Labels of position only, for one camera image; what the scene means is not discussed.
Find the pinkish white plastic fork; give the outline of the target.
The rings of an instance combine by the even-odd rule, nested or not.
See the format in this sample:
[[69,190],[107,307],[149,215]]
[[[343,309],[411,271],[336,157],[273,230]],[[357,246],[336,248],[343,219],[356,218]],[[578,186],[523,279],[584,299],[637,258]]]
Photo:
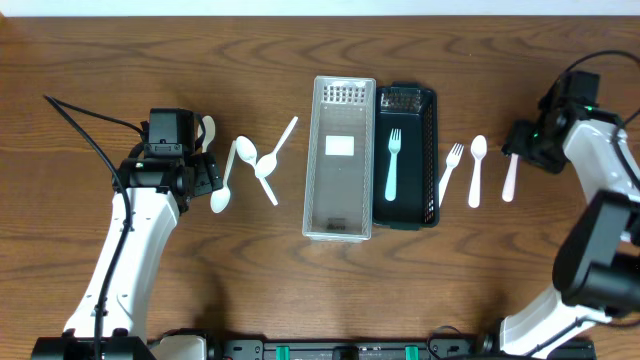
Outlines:
[[502,190],[502,200],[504,202],[512,202],[514,199],[518,164],[519,155],[515,153],[511,154],[509,168],[507,170]]

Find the white plastic spoon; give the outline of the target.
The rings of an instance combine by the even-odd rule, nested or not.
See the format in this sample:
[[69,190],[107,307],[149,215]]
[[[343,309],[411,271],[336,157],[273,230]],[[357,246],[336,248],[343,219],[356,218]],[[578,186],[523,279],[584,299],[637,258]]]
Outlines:
[[198,127],[198,137],[202,139],[202,152],[206,153],[216,134],[216,125],[209,115],[202,118],[203,124]]

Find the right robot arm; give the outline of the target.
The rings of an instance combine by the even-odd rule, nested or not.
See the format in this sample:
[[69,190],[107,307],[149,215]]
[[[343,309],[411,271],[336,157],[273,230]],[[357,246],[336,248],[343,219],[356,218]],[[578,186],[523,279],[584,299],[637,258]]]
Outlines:
[[552,283],[504,318],[484,353],[545,359],[596,326],[626,328],[639,310],[639,259],[619,252],[639,242],[639,168],[619,116],[592,106],[547,111],[514,123],[503,151],[551,172],[572,164],[587,207],[559,248]]

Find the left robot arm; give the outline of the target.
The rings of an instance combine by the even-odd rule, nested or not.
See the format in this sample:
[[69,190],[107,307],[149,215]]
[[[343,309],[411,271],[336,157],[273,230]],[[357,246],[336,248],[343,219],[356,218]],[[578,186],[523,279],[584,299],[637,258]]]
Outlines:
[[210,153],[125,159],[114,182],[110,228],[83,298],[59,337],[37,339],[34,359],[220,359],[205,330],[148,342],[146,318],[160,259],[192,198],[222,187]]

